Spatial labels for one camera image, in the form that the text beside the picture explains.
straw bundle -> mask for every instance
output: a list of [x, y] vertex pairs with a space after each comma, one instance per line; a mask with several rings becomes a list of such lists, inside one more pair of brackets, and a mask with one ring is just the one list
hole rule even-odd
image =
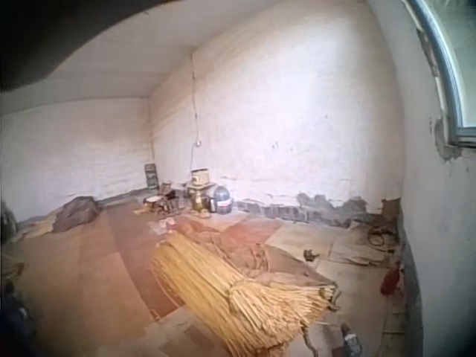
[[174, 233], [154, 251], [151, 269], [227, 344], [233, 356], [281, 356], [328, 306], [334, 286], [264, 286]]

